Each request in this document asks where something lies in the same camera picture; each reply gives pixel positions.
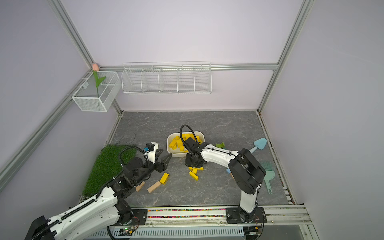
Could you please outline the long yellow block diagonal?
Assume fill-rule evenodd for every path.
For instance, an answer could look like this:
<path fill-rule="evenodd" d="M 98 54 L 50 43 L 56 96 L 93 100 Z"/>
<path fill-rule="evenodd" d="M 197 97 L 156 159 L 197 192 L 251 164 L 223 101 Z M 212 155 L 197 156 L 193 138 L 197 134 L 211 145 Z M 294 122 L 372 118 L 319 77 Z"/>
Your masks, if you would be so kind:
<path fill-rule="evenodd" d="M 175 136 L 172 141 L 169 143 L 169 147 L 171 149 L 177 149 L 182 145 L 182 140 L 180 139 L 179 136 Z"/>

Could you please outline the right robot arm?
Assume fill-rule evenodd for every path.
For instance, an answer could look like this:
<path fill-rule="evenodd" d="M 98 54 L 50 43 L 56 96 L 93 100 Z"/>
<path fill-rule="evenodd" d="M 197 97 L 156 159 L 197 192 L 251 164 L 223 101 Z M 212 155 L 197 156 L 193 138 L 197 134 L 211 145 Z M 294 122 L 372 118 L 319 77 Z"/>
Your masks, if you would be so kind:
<path fill-rule="evenodd" d="M 241 189 L 241 200 L 238 207 L 226 208 L 227 223 L 267 222 L 265 210 L 258 207 L 258 193 L 262 186 L 266 170 L 247 149 L 229 151 L 217 148 L 206 142 L 198 143 L 194 138 L 182 140 L 188 167 L 201 168 L 205 163 L 215 163 L 231 171 Z"/>

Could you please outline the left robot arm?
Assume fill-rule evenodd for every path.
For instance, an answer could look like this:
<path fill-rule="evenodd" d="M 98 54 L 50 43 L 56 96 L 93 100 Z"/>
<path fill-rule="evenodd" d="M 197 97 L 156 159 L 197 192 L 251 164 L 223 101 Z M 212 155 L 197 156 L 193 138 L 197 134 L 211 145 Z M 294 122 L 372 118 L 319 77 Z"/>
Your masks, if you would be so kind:
<path fill-rule="evenodd" d="M 119 174 L 99 191 L 77 206 L 46 219 L 35 219 L 27 232 L 27 240 L 80 240 L 101 228 L 115 224 L 132 225 L 136 230 L 145 223 L 146 214 L 135 213 L 126 198 L 149 178 L 151 173 L 164 172 L 172 154 L 161 157 L 163 150 L 144 153 L 146 162 L 133 158 L 123 165 Z"/>

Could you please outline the white plastic bin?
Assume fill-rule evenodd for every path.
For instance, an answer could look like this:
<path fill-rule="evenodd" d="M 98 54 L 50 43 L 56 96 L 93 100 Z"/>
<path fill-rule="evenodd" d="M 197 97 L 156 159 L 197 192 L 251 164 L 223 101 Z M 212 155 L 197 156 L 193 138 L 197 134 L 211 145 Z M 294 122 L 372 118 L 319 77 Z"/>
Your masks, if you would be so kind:
<path fill-rule="evenodd" d="M 180 137 L 179 133 L 170 134 L 167 138 L 168 153 L 173 154 L 173 157 L 176 158 L 185 157 L 188 151 L 182 140 L 185 141 L 188 138 L 194 138 L 192 132 L 182 132 L 182 137 Z"/>

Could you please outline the yellow rectangular block left pile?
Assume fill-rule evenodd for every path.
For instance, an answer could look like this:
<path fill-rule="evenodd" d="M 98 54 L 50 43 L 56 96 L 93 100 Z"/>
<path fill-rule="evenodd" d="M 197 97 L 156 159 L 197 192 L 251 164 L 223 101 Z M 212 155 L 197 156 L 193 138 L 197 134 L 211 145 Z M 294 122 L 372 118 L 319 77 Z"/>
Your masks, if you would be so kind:
<path fill-rule="evenodd" d="M 163 176 L 160 179 L 160 183 L 162 185 L 165 185 L 167 183 L 168 179 L 169 179 L 169 176 L 170 175 L 168 173 L 164 173 Z"/>

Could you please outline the green arch block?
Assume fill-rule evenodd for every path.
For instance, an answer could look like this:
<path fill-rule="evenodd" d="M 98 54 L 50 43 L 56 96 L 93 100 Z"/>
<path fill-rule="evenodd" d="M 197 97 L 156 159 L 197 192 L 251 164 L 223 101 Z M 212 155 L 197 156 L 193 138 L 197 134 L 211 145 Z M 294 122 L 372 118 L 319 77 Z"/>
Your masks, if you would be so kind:
<path fill-rule="evenodd" d="M 220 144 L 216 144 L 216 147 L 217 148 L 220 148 L 220 149 L 225 149 L 226 145 L 224 142 L 220 143 Z"/>

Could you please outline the natural wood long block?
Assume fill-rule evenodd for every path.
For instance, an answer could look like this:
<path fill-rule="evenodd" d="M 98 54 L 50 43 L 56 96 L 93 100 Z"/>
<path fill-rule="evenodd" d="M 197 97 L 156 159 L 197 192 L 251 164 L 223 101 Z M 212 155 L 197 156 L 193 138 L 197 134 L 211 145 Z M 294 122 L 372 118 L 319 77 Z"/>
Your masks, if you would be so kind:
<path fill-rule="evenodd" d="M 161 185 L 162 185 L 161 182 L 160 182 L 160 181 L 157 181 L 156 183 L 154 183 L 152 186 L 150 186 L 150 187 L 148 188 L 148 193 L 151 194 L 151 193 L 154 192 L 157 188 L 159 188 Z"/>

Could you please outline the natural wood block lower left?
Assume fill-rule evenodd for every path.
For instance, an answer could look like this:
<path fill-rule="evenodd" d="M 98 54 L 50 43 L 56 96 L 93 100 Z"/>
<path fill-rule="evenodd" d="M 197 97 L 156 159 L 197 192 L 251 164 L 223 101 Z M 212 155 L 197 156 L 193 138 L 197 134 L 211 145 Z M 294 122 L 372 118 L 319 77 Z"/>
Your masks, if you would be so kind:
<path fill-rule="evenodd" d="M 145 185 L 145 182 L 143 181 L 138 186 L 136 186 L 136 192 L 139 192 L 143 188 L 144 185 Z"/>

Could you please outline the green artificial grass mat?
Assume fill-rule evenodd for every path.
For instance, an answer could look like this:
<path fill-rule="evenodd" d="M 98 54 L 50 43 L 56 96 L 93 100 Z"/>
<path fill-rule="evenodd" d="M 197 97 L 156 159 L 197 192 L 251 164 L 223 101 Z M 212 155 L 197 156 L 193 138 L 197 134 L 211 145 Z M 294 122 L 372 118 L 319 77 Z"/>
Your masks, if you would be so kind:
<path fill-rule="evenodd" d="M 82 197 L 90 198 L 97 194 L 105 183 L 122 170 L 119 154 L 126 147 L 128 146 L 107 145 L 102 149 L 88 177 Z"/>

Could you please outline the teal toy shovel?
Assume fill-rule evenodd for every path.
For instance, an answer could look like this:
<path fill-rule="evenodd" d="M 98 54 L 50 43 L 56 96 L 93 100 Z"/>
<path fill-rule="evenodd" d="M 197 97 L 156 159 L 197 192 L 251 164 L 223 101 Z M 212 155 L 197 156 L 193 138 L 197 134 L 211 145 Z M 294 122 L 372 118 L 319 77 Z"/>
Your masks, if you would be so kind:
<path fill-rule="evenodd" d="M 266 138 L 260 138 L 256 141 L 254 141 L 254 147 L 250 149 L 250 152 L 253 153 L 256 150 L 263 150 L 265 146 L 267 145 L 267 139 Z"/>

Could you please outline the teal toy rake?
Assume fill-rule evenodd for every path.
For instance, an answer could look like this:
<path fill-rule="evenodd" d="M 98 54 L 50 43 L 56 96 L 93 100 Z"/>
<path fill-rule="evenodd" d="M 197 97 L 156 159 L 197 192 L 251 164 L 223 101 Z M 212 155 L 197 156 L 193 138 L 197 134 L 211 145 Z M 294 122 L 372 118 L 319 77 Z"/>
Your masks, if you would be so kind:
<path fill-rule="evenodd" d="M 271 162 L 261 162 L 261 165 L 266 171 L 264 182 L 266 184 L 267 191 L 270 195 L 272 195 L 273 190 L 272 190 L 270 181 L 275 178 L 275 171 L 274 171 L 273 165 Z"/>

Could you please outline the artificial pink tulip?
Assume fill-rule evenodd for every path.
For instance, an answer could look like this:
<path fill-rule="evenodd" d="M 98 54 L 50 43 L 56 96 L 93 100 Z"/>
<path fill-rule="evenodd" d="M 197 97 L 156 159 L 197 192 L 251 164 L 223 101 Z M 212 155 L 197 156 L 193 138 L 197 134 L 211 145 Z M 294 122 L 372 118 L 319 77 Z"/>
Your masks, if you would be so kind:
<path fill-rule="evenodd" d="M 96 89 L 97 89 L 97 97 L 99 98 L 100 97 L 99 86 L 106 79 L 106 77 L 101 77 L 100 78 L 98 76 L 98 72 L 100 71 L 100 68 L 99 68 L 99 66 L 96 63 L 92 64 L 92 70 L 93 70 L 93 76 L 95 78 L 95 86 L 96 86 Z"/>

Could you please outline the white mesh wall basket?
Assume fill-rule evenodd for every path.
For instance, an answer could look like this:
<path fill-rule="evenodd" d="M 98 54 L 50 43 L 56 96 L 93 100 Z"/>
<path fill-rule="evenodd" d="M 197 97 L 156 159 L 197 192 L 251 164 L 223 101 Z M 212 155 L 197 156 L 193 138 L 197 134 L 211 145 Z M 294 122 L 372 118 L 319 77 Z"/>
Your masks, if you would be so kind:
<path fill-rule="evenodd" d="M 99 86 L 99 98 L 93 73 L 88 75 L 72 95 L 72 99 L 83 112 L 107 112 L 122 87 L 122 81 L 117 72 L 98 72 L 98 76 L 106 77 Z"/>

